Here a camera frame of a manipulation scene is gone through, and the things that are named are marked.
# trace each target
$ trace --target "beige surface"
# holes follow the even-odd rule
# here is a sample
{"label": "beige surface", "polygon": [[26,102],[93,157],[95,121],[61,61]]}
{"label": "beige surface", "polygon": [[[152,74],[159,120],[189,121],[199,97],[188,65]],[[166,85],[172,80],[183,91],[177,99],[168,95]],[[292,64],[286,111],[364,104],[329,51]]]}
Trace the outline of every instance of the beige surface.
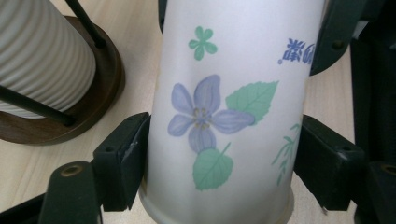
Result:
{"label": "beige surface", "polygon": [[[52,1],[64,15],[73,15],[64,0]],[[120,99],[104,117],[81,136],[53,146],[31,147],[0,141],[0,211],[45,192],[50,174],[70,161],[90,161],[92,152],[125,118],[151,111],[162,35],[157,22],[157,0],[80,0],[92,20],[119,49],[126,71]],[[322,74],[309,78],[305,114],[353,140],[350,66],[347,53]],[[289,223],[353,223],[349,212],[325,212],[294,176],[294,213]],[[155,223],[139,201],[132,211],[103,213],[105,223]]]}

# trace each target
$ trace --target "brown wooden base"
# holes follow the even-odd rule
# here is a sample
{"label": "brown wooden base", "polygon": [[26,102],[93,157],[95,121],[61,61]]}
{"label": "brown wooden base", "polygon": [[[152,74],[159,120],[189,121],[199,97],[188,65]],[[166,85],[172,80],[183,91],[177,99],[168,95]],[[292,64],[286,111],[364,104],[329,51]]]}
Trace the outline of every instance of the brown wooden base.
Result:
{"label": "brown wooden base", "polygon": [[24,119],[0,111],[1,139],[27,145],[49,145],[67,141],[90,129],[122,92],[125,85],[122,61],[108,35],[96,26],[106,41],[106,46],[98,49],[77,18],[66,18],[87,41],[96,60],[96,72],[87,93],[64,112],[76,118],[76,122],[66,127],[51,119]]}

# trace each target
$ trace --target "white paper cup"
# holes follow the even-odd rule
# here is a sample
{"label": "white paper cup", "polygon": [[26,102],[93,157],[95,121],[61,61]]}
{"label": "white paper cup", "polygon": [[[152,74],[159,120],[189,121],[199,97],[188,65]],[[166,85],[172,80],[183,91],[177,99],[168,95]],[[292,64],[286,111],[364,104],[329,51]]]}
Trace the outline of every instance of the white paper cup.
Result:
{"label": "white paper cup", "polygon": [[159,223],[285,223],[323,0],[170,0],[140,197]]}
{"label": "white paper cup", "polygon": [[[65,111],[91,86],[93,53],[49,0],[0,2],[0,85]],[[0,111],[42,118],[0,101]]]}

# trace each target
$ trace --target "white ribbed cylinder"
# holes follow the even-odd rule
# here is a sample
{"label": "white ribbed cylinder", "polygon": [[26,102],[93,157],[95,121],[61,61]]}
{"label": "white ribbed cylinder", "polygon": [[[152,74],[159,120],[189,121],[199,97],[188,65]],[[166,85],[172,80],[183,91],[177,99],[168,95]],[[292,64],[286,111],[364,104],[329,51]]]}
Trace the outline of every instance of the white ribbed cylinder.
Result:
{"label": "white ribbed cylinder", "polygon": [[[49,0],[0,1],[0,85],[65,111],[91,86],[93,53]],[[42,118],[0,101],[0,111]]]}

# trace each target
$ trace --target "purple flower print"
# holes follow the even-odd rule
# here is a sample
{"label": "purple flower print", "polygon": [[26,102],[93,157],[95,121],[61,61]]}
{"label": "purple flower print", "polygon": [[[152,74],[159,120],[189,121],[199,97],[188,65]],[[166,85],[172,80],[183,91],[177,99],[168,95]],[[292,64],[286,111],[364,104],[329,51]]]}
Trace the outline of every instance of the purple flower print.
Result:
{"label": "purple flower print", "polygon": [[182,136],[192,126],[189,144],[196,153],[216,147],[212,126],[221,133],[236,133],[255,121],[252,115],[241,111],[225,109],[217,112],[220,107],[219,84],[218,75],[204,78],[195,89],[193,101],[182,84],[177,83],[173,88],[172,106],[180,114],[172,118],[168,132]]}

